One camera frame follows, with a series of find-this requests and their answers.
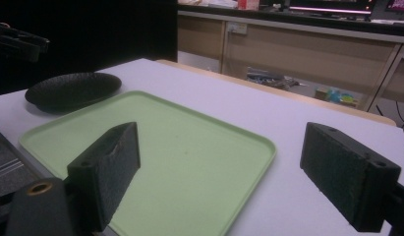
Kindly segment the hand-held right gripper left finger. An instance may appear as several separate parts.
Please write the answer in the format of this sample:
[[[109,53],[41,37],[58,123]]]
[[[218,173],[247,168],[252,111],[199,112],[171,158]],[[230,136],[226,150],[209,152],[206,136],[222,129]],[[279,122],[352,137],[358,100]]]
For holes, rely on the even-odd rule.
[[[84,231],[106,228],[140,167],[136,122],[110,128],[67,166]]]

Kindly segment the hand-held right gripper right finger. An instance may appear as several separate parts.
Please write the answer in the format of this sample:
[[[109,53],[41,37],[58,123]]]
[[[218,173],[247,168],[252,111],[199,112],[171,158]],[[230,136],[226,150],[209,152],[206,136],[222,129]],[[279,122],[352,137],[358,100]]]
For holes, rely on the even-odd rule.
[[[309,122],[300,167],[359,232],[402,231],[401,167],[341,131]]]

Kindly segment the black textured plate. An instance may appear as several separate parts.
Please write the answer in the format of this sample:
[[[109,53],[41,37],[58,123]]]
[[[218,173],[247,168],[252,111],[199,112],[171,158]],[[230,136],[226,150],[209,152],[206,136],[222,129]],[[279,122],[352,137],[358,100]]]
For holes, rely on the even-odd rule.
[[[25,99],[42,111],[72,111],[110,97],[121,85],[118,77],[106,73],[67,74],[32,86]]]

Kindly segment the black curtain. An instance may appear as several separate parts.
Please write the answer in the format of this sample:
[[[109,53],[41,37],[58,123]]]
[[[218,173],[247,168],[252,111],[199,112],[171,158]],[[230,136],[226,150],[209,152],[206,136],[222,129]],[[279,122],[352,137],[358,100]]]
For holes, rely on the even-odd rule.
[[[0,0],[0,23],[49,40],[36,62],[0,55],[0,94],[132,60],[177,59],[177,0]]]

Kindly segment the blue and green toys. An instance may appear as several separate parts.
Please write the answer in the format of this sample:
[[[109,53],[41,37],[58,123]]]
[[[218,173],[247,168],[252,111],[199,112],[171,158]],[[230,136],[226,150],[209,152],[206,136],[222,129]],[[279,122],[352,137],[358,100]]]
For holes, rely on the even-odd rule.
[[[359,104],[353,95],[334,88],[316,88],[314,98],[349,107],[357,107]]]

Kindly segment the light green plastic tray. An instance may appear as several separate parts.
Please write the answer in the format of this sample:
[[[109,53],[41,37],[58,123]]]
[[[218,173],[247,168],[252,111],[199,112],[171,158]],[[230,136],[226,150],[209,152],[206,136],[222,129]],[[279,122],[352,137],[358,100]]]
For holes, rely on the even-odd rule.
[[[276,153],[244,129],[142,91],[36,127],[25,150],[57,177],[108,129],[138,125],[141,168],[113,216],[119,236],[225,236]]]

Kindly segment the dark grey case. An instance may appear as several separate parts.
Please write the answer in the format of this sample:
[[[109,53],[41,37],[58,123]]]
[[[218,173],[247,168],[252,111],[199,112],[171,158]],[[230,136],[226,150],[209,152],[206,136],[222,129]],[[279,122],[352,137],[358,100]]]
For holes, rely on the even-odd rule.
[[[0,133],[0,211],[14,192],[37,179],[22,154]]]

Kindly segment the pile of grey packets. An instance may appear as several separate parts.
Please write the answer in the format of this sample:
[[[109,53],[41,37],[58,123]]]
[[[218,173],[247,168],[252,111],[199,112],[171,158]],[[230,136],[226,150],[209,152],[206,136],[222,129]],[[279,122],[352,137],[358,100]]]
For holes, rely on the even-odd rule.
[[[291,77],[271,73],[266,70],[255,69],[252,67],[248,68],[247,80],[249,82],[256,83],[259,85],[283,90],[289,90],[290,88],[296,86],[299,87],[305,86],[305,84],[302,84]]]

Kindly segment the wide computer monitor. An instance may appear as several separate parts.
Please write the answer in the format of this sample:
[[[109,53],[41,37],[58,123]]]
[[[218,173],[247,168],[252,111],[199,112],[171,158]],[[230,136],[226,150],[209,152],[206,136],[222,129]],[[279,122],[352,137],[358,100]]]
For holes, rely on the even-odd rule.
[[[376,0],[290,0],[291,11],[369,16]]]

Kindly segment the small computer monitor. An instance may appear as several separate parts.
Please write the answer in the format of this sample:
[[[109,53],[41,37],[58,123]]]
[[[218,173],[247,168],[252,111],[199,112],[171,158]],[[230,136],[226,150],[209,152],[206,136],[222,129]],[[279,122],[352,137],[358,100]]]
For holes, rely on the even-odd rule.
[[[404,13],[404,0],[389,0],[386,10],[388,12]]]

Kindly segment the red and white box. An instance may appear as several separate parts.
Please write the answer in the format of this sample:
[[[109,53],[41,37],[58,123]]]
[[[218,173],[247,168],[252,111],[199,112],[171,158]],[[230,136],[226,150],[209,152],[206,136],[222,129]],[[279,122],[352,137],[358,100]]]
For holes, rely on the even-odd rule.
[[[239,10],[257,11],[260,6],[260,0],[238,0]]]

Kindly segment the white wall socket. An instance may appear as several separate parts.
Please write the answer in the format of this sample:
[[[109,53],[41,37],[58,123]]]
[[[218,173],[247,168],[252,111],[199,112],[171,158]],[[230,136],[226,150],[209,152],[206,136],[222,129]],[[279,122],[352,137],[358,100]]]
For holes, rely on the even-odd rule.
[[[248,31],[248,25],[243,23],[228,22],[227,31],[231,33],[245,35]]]

